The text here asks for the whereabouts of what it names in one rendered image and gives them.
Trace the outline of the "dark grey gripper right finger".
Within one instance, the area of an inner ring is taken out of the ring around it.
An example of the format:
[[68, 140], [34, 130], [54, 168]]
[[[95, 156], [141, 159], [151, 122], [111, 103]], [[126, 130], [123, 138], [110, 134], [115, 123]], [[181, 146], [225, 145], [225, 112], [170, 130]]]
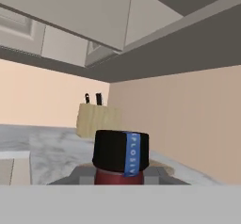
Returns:
[[171, 177], [162, 167], [148, 167], [143, 171], [144, 184], [180, 184], [188, 185], [188, 183], [179, 180], [175, 177]]

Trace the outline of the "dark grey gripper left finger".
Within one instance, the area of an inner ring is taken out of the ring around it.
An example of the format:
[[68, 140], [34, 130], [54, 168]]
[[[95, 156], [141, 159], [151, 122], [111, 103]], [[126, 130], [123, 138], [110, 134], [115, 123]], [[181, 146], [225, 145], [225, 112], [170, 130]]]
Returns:
[[52, 182], [52, 184], [94, 184], [94, 177], [96, 173], [95, 167], [76, 167], [72, 173], [64, 178]]

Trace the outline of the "pale panelled cabinet door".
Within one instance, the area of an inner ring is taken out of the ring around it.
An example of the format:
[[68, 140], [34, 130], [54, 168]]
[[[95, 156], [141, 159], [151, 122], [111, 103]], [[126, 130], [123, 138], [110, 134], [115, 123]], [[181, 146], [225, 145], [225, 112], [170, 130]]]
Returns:
[[0, 46], [40, 55], [45, 25], [0, 8]]
[[101, 44], [90, 41], [88, 43], [85, 66], [88, 68], [92, 65], [102, 63], [114, 56], [118, 56], [120, 52], [112, 50]]

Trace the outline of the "pale flat cabinet door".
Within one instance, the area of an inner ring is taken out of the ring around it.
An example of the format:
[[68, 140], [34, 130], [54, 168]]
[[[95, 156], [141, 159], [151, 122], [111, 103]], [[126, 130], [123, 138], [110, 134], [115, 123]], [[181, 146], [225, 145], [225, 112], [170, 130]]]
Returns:
[[52, 26], [45, 28], [41, 55], [46, 58], [83, 67], [88, 41]]

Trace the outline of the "pale open cabinet door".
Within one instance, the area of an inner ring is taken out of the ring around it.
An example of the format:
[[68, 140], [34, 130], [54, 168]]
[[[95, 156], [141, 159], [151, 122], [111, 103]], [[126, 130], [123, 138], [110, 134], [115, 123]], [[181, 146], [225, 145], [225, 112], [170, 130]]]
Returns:
[[0, 0], [0, 6], [116, 51], [125, 44], [131, 0]]

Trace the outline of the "beige wooden knife block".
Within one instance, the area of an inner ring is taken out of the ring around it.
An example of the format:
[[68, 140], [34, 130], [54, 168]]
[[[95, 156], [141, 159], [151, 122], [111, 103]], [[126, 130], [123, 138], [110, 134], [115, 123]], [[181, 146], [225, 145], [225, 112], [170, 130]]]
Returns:
[[120, 130], [121, 111], [115, 107], [80, 104], [76, 134], [82, 138], [94, 138], [97, 130]]

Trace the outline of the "beige box-shaped object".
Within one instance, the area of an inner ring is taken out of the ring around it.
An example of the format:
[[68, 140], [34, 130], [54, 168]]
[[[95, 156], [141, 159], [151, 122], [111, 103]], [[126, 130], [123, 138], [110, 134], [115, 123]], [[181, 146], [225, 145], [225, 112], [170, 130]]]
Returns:
[[0, 152], [0, 185], [31, 185], [30, 151]]

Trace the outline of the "pale wall cabinet body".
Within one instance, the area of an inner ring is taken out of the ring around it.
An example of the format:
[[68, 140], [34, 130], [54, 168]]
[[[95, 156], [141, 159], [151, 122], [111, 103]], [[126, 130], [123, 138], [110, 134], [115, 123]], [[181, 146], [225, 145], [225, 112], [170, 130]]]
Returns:
[[241, 64], [241, 0], [218, 0], [87, 68], [108, 83]]

